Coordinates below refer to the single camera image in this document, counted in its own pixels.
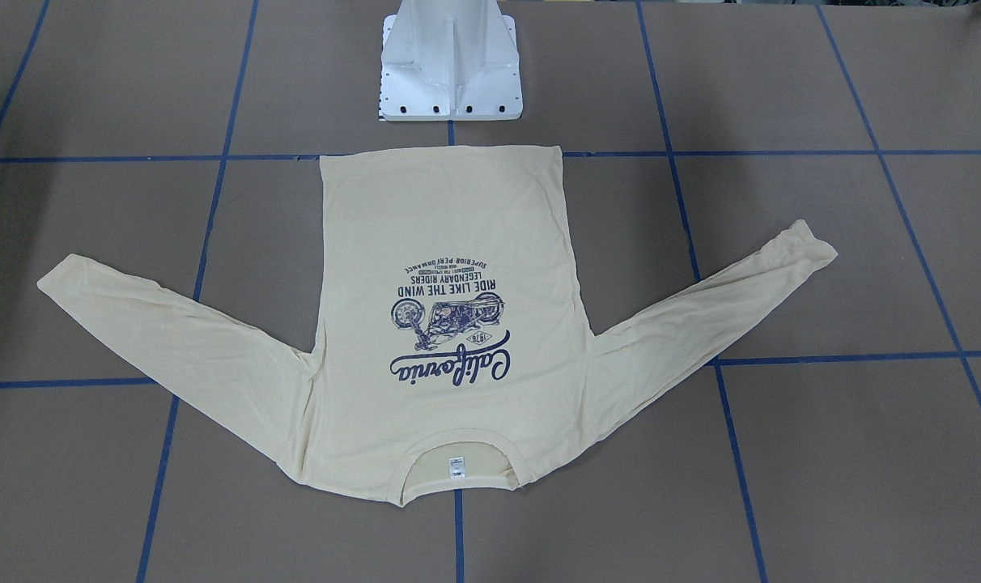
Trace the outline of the cream long-sleeve graphic shirt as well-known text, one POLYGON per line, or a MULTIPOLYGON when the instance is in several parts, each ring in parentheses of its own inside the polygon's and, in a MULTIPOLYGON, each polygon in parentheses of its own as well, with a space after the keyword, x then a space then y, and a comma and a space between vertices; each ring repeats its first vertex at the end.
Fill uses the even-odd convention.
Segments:
POLYGON ((323 280, 308 353, 84 256, 37 285, 295 483, 397 507, 557 471, 837 258, 797 220, 594 334, 560 148, 387 149, 326 156, 320 171, 323 280))

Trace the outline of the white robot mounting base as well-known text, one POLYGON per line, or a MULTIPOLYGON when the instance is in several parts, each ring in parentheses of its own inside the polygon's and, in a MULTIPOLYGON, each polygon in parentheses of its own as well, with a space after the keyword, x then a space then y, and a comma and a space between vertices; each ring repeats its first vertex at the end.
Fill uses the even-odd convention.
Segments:
POLYGON ((516 22, 497 1, 403 1, 382 23, 381 121, 516 121, 516 22))

